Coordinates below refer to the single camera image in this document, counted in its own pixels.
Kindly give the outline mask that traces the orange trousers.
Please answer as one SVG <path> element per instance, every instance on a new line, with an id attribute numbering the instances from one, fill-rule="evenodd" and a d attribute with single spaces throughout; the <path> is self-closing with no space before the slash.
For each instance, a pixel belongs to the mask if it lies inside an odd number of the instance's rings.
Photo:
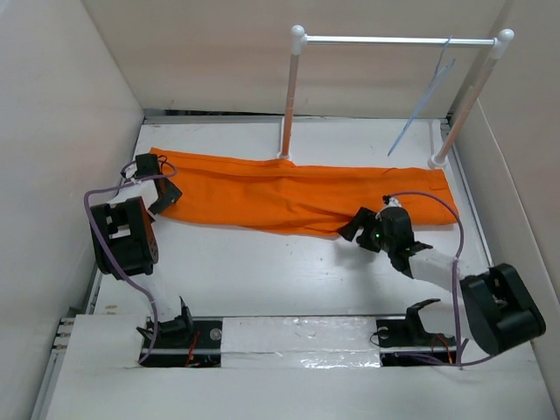
<path id="1" fill-rule="evenodd" d="M 152 148 L 182 192 L 163 215 L 193 224 L 236 226 L 281 235 L 331 237 L 365 207 L 402 195 L 416 225 L 455 223 L 457 206 L 445 172 L 415 167 L 297 165 Z"/>

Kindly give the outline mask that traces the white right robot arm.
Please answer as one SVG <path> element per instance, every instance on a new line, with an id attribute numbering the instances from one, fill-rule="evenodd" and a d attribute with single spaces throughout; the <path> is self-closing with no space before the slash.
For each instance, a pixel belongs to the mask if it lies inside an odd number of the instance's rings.
<path id="1" fill-rule="evenodd" d="M 466 316 L 465 337 L 495 356 L 545 334 L 546 323 L 521 276 L 501 263 L 476 272 L 458 256 L 442 253 L 415 238 L 408 212 L 387 206 L 379 213 L 365 207 L 338 234 L 369 251 L 385 252 L 406 277 L 456 292 Z"/>

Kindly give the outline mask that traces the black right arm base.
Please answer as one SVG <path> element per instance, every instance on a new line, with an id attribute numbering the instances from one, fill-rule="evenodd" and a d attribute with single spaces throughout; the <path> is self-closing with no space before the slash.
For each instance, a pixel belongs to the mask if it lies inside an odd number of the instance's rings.
<path id="1" fill-rule="evenodd" d="M 375 319 L 370 343 L 380 351 L 383 368 L 454 365 L 456 338 L 441 332 L 428 332 L 420 311 L 440 300 L 426 299 L 408 307 L 404 314 Z"/>

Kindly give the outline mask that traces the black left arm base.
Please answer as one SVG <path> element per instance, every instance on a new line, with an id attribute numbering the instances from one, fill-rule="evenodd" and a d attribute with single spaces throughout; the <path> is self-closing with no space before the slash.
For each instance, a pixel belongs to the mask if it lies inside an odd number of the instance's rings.
<path id="1" fill-rule="evenodd" d="M 219 368 L 223 319 L 193 317 L 185 300 L 179 300 L 179 315 L 158 322 L 154 343 L 151 319 L 136 329 L 143 338 L 139 364 L 145 368 Z"/>

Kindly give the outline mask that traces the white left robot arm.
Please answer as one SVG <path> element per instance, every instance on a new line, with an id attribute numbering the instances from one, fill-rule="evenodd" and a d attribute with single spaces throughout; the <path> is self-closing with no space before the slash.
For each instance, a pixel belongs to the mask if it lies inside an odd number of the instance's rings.
<path id="1" fill-rule="evenodd" d="M 169 348 L 185 347 L 193 341 L 195 326 L 190 310 L 180 299 L 179 315 L 165 320 L 157 309 L 154 291 L 132 277 L 153 274 L 159 253 L 152 223 L 155 215 L 182 197 L 171 181 L 176 172 L 166 156 L 140 154 L 121 170 L 121 185 L 86 192 L 84 196 L 98 269 L 147 298 L 154 319 L 138 331 L 155 345 Z"/>

